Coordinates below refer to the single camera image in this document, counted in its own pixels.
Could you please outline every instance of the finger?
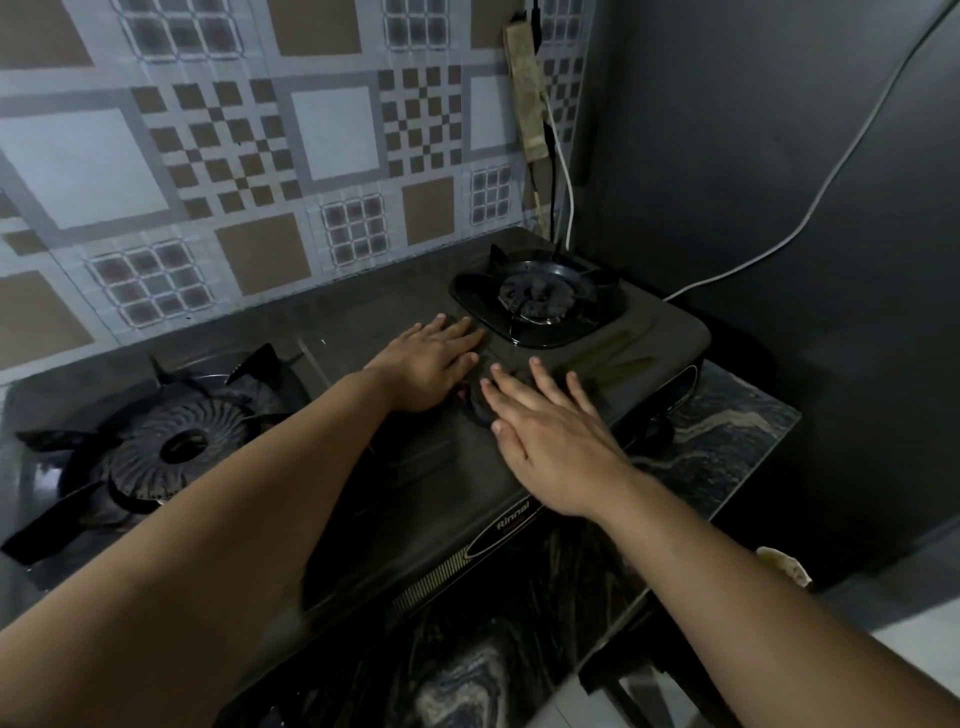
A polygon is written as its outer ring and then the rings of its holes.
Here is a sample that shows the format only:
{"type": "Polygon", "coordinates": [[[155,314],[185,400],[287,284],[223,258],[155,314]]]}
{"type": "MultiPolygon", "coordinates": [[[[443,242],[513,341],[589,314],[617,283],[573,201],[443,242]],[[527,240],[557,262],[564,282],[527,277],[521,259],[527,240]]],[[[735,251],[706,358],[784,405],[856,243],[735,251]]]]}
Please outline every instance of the finger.
{"type": "Polygon", "coordinates": [[[460,354],[444,372],[447,388],[451,388],[457,382],[463,381],[464,377],[477,365],[478,361],[480,361],[480,356],[477,352],[460,354]]]}
{"type": "Polygon", "coordinates": [[[548,400],[571,412],[577,411],[577,408],[573,406],[573,402],[570,401],[570,397],[560,390],[557,382],[555,382],[553,377],[550,376],[550,373],[546,371],[546,367],[543,366],[543,362],[540,361],[540,358],[537,356],[530,357],[530,373],[534,376],[534,381],[548,400]]]}
{"type": "Polygon", "coordinates": [[[473,333],[468,334],[467,336],[461,336],[458,339],[451,339],[446,342],[444,348],[452,359],[454,356],[459,356],[463,352],[469,352],[473,347],[483,341],[484,334],[486,332],[479,328],[473,333]]]}
{"type": "Polygon", "coordinates": [[[500,448],[507,467],[520,477],[530,467],[530,461],[527,460],[527,451],[523,448],[516,430],[506,420],[497,420],[490,429],[496,437],[496,445],[500,448]]]}
{"type": "Polygon", "coordinates": [[[577,403],[577,406],[599,422],[600,413],[597,412],[597,408],[593,406],[593,402],[590,401],[587,393],[584,392],[584,387],[580,383],[580,378],[576,372],[566,373],[566,388],[570,391],[570,396],[573,398],[573,401],[577,403]]]}
{"type": "Polygon", "coordinates": [[[403,333],[401,333],[396,339],[394,339],[394,341],[400,341],[400,340],[402,340],[402,339],[408,339],[408,338],[410,338],[413,334],[417,333],[421,328],[423,328],[423,324],[413,324],[410,328],[408,328],[406,331],[404,331],[403,333]]]}
{"type": "Polygon", "coordinates": [[[435,338],[437,341],[449,341],[450,339],[456,339],[469,331],[471,323],[473,322],[470,317],[465,316],[453,326],[448,326],[444,330],[435,333],[433,338],[435,338]]]}
{"type": "Polygon", "coordinates": [[[506,420],[511,425],[516,426],[525,415],[530,413],[530,410],[522,404],[503,394],[489,379],[480,380],[480,390],[490,409],[501,420],[506,420]]]}
{"type": "Polygon", "coordinates": [[[540,392],[534,391],[519,379],[508,375],[499,364],[491,366],[490,372],[500,391],[527,409],[542,410],[549,406],[550,403],[540,392]]]}
{"type": "Polygon", "coordinates": [[[420,336],[423,336],[423,337],[433,336],[433,334],[437,333],[437,331],[439,331],[444,327],[445,323],[446,323],[446,314],[438,313],[436,318],[433,321],[431,321],[429,324],[423,327],[423,329],[420,331],[420,336]]]}

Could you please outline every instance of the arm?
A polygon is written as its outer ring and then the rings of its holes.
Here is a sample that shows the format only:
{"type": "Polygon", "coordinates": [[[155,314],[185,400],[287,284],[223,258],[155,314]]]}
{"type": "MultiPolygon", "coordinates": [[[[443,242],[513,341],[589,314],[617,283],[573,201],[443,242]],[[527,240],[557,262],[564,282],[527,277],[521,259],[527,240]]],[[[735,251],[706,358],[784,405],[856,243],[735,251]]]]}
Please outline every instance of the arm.
{"type": "Polygon", "coordinates": [[[384,418],[476,363],[482,332],[443,325],[401,334],[0,632],[0,724],[210,725],[384,418]]]}
{"type": "Polygon", "coordinates": [[[546,505],[604,528],[746,728],[960,725],[953,695],[635,470],[575,375],[568,397],[531,370],[540,393],[496,369],[483,384],[507,464],[546,505]]]}

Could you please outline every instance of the person's left arm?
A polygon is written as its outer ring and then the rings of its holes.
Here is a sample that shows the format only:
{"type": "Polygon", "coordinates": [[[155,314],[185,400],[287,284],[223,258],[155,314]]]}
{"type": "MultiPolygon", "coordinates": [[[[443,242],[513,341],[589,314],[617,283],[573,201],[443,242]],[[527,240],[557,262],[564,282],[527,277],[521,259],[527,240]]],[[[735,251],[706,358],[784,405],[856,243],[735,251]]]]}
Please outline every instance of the person's left arm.
{"type": "Polygon", "coordinates": [[[468,329],[405,331],[0,632],[0,725],[210,725],[377,428],[476,364],[468,329]]]}

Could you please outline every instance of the tiled wall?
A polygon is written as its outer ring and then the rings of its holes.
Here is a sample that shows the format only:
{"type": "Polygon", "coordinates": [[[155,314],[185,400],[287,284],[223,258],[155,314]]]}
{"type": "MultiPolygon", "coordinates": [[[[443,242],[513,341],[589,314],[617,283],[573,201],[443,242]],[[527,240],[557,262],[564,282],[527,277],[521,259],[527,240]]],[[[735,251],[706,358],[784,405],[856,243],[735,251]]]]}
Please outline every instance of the tiled wall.
{"type": "MultiPolygon", "coordinates": [[[[592,3],[541,6],[569,152],[592,3]]],[[[3,3],[0,384],[528,224],[500,40],[523,9],[3,3]]]]}

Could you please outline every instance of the person's left hand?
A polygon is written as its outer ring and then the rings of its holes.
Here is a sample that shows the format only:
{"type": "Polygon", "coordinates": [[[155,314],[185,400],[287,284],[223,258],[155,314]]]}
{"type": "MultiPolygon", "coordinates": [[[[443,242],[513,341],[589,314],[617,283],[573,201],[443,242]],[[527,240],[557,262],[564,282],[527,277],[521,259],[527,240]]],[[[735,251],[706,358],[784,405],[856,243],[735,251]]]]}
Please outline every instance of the person's left hand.
{"type": "Polygon", "coordinates": [[[422,412],[440,404],[480,357],[471,352],[483,338],[483,329],[467,334],[470,318],[444,328],[440,314],[431,323],[415,324],[394,339],[364,367],[387,378],[394,409],[422,412]]]}

